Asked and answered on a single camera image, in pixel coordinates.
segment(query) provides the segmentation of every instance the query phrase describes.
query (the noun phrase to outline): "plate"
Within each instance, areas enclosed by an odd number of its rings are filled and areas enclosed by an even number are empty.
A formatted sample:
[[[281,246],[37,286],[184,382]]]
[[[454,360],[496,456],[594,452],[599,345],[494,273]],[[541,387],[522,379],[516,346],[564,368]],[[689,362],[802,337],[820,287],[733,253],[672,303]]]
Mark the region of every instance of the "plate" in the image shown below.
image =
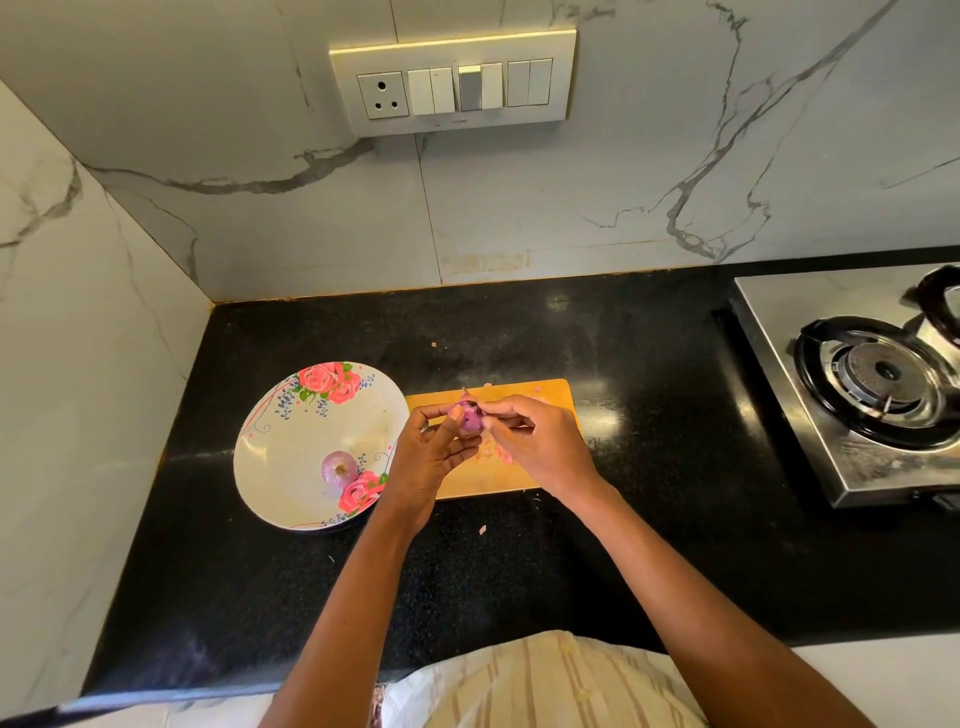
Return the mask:
[[[366,364],[328,361],[291,374],[260,399],[237,436],[240,497],[280,528],[316,531],[347,522],[380,497],[409,414],[399,388]],[[335,450],[357,460],[360,474],[344,489],[321,475]]]

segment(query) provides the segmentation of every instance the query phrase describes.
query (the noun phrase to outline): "backsplash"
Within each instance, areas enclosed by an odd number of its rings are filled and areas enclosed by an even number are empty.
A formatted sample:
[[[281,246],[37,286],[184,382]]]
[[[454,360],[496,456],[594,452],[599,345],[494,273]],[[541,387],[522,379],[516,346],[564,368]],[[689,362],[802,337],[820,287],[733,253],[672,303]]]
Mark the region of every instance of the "backsplash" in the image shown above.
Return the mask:
[[[80,694],[209,313],[0,83],[0,722]]]
[[[557,123],[357,140],[326,56],[572,26]],[[0,10],[0,78],[217,301],[955,243],[958,45],[952,0]]]

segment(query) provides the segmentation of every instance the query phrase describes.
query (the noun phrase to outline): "power socket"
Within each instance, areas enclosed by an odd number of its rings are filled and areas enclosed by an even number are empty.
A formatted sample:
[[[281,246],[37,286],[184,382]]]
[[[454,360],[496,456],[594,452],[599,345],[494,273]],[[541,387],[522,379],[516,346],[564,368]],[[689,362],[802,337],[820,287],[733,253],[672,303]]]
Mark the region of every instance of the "power socket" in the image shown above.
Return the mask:
[[[357,76],[360,93],[368,119],[389,119],[394,116],[409,116],[407,94],[403,90],[403,74],[368,73]]]

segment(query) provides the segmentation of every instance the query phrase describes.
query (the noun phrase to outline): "cutting board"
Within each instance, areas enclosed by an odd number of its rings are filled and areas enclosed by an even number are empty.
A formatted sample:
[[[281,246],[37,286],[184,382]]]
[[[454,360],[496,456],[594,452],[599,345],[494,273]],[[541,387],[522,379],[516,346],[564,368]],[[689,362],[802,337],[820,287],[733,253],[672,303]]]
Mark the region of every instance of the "cutting board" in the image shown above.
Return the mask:
[[[573,396],[566,379],[545,379],[543,381],[525,381],[520,384],[496,384],[484,387],[469,387],[468,391],[478,400],[499,400],[509,395],[526,395],[573,412]],[[463,390],[431,392],[425,395],[410,395],[407,405],[410,409],[426,404],[444,404],[457,401]],[[537,488],[537,483],[517,463],[507,462],[510,456],[500,449],[493,438],[485,434],[480,452],[444,478],[437,498],[481,496],[486,493],[506,493]]]

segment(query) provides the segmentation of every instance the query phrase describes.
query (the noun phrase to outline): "stainless steel stove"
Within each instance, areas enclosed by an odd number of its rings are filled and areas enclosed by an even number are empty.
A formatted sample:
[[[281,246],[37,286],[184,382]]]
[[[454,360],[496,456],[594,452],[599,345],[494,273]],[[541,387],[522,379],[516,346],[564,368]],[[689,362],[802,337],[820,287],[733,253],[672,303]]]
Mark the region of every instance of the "stainless steel stove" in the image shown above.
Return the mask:
[[[732,304],[836,507],[960,507],[960,268],[736,279]]]

